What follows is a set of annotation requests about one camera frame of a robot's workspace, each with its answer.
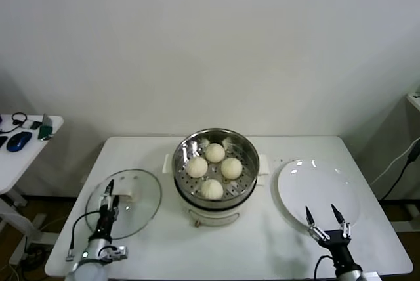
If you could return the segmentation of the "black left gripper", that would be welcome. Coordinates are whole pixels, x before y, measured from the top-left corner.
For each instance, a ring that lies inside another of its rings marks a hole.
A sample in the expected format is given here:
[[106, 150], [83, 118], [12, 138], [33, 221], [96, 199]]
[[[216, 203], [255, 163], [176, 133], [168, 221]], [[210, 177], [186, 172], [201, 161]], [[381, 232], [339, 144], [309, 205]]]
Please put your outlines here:
[[112, 227], [119, 214], [119, 196], [113, 195], [114, 180], [111, 180], [100, 197], [100, 217], [96, 224], [96, 238], [112, 240]]

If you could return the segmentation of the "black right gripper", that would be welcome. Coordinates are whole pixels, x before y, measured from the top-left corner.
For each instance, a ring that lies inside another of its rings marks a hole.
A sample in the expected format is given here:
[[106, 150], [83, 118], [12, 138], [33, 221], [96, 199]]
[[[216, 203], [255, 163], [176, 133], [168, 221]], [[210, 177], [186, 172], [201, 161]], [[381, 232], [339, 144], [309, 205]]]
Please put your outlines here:
[[351, 241], [350, 223], [345, 221], [343, 214], [333, 204], [331, 204], [331, 208], [341, 230], [324, 232], [316, 225], [309, 208], [306, 206], [308, 233], [315, 241], [323, 241], [323, 247], [330, 252], [336, 270], [358, 270], [358, 264], [355, 263], [348, 249]]

